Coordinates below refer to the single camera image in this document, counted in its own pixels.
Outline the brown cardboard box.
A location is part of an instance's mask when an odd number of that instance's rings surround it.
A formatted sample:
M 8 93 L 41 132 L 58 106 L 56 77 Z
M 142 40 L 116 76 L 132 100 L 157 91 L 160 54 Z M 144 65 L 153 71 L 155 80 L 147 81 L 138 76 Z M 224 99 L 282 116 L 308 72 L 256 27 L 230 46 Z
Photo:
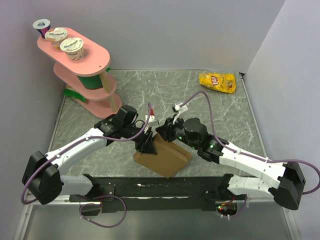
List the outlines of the brown cardboard box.
M 163 177 L 173 177 L 192 159 L 192 154 L 173 142 L 164 141 L 157 133 L 153 144 L 157 154 L 136 152 L 133 160 Z

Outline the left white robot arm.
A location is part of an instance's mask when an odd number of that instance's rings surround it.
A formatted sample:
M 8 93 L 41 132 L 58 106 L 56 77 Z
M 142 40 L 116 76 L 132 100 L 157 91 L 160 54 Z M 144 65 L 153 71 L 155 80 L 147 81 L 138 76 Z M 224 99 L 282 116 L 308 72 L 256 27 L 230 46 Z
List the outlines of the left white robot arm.
M 158 118 L 149 108 L 143 126 L 137 127 L 137 117 L 137 110 L 125 104 L 116 114 L 100 120 L 71 143 L 46 154 L 34 152 L 22 177 L 24 189 L 21 202 L 25 205 L 33 203 L 32 200 L 26 200 L 27 191 L 42 205 L 63 195 L 80 195 L 87 201 L 94 201 L 100 193 L 98 181 L 89 174 L 66 176 L 66 172 L 80 160 L 113 142 L 134 141 L 136 151 L 156 154 L 151 128 L 159 125 Z

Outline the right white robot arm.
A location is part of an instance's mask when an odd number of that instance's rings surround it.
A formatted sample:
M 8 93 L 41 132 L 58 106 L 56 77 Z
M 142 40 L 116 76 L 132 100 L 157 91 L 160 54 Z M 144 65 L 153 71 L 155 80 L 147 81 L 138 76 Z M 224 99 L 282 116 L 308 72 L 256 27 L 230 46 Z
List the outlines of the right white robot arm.
M 156 132 L 166 142 L 178 140 L 193 148 L 208 162 L 249 174 L 248 177 L 234 175 L 228 182 L 221 184 L 218 193 L 223 199 L 247 195 L 251 198 L 272 199 L 289 210 L 299 208 L 306 179 L 297 162 L 270 162 L 225 139 L 215 138 L 196 117 L 187 120 L 169 117 L 156 128 Z

